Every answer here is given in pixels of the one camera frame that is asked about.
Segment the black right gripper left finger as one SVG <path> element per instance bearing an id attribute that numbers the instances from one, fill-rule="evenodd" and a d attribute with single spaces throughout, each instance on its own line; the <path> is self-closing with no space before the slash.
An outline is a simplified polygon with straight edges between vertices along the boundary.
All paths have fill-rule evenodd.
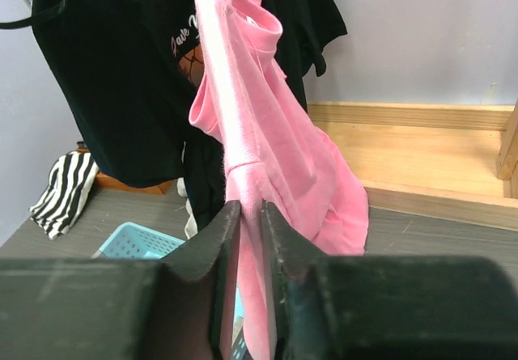
<path id="1" fill-rule="evenodd" d="M 2 260 L 2 358 L 231 358 L 240 211 L 160 260 Z"/>

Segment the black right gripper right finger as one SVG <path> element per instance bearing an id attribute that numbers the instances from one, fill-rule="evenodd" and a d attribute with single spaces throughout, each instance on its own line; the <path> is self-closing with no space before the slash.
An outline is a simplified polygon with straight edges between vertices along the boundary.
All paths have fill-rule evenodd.
<path id="1" fill-rule="evenodd" d="M 261 208 L 273 359 L 514 359 L 517 292 L 471 256 L 330 256 Z"/>

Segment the pink t shirt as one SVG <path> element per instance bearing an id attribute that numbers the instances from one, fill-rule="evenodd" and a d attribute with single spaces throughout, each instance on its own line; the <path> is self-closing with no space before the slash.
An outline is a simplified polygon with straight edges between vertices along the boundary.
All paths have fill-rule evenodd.
<path id="1" fill-rule="evenodd" d="M 260 209 L 273 202 L 323 252 L 361 255 L 367 193 L 338 147 L 316 127 L 275 60 L 282 25 L 261 0 L 195 0 L 204 74 L 189 121 L 223 145 L 225 198 L 237 200 L 237 285 L 244 339 L 270 357 Z"/>

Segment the black printed t shirt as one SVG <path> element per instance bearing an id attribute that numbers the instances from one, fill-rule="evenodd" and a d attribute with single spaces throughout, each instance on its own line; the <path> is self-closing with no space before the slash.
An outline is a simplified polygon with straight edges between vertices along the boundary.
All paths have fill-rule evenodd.
<path id="1" fill-rule="evenodd" d="M 61 0 L 33 0 L 41 11 Z M 65 0 L 33 34 L 84 141 L 154 146 L 184 175 L 193 148 L 191 198 L 198 228 L 224 203 L 223 149 L 189 124 L 203 75 L 194 0 Z"/>

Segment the white t shirt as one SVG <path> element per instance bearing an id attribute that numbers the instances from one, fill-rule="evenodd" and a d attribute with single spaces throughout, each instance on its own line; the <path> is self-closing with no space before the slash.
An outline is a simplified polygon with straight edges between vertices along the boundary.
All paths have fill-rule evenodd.
<path id="1" fill-rule="evenodd" d="M 184 233 L 187 239 L 191 239 L 198 233 L 198 228 L 191 203 L 191 198 L 194 195 L 192 179 L 195 169 L 195 161 L 193 157 L 193 148 L 188 142 L 184 142 L 183 144 L 181 160 L 184 167 L 184 175 L 177 180 L 176 191 L 180 197 L 185 199 L 185 210 L 187 212 L 188 219 L 185 224 Z"/>

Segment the light blue plastic basket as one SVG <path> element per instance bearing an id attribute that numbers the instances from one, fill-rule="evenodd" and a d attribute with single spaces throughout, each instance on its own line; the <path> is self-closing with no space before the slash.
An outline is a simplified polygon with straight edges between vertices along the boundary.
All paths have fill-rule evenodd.
<path id="1" fill-rule="evenodd" d="M 134 222 L 122 223 L 92 255 L 92 258 L 158 260 L 179 248 L 185 241 L 154 231 Z M 236 291 L 232 359 L 250 359 L 242 331 L 243 305 Z"/>

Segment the black white striped cloth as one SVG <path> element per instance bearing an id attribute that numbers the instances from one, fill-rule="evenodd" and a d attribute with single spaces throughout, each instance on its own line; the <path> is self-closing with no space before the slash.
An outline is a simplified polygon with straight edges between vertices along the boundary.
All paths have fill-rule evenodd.
<path id="1" fill-rule="evenodd" d="M 52 166 L 48 185 L 29 208 L 30 219 L 51 240 L 65 235 L 87 203 L 99 168 L 91 153 L 71 151 Z"/>

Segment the brown wooden compartment tray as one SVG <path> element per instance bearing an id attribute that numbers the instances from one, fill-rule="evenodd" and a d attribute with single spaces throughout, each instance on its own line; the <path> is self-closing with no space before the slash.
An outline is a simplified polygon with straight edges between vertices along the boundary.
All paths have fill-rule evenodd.
<path id="1" fill-rule="evenodd" d="M 103 187 L 163 194 L 163 185 L 170 185 L 175 179 L 177 164 L 160 148 L 130 140 L 116 140 L 107 145 L 96 141 L 76 142 L 81 153 L 90 153 L 99 173 Z"/>

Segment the wooden clothes rack frame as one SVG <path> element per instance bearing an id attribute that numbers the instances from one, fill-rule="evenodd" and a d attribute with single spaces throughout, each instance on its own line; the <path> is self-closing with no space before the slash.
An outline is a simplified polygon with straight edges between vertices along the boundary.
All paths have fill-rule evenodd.
<path id="1" fill-rule="evenodd" d="M 370 188 L 517 206 L 511 182 L 497 177 L 511 106 L 324 102 L 308 110 Z"/>

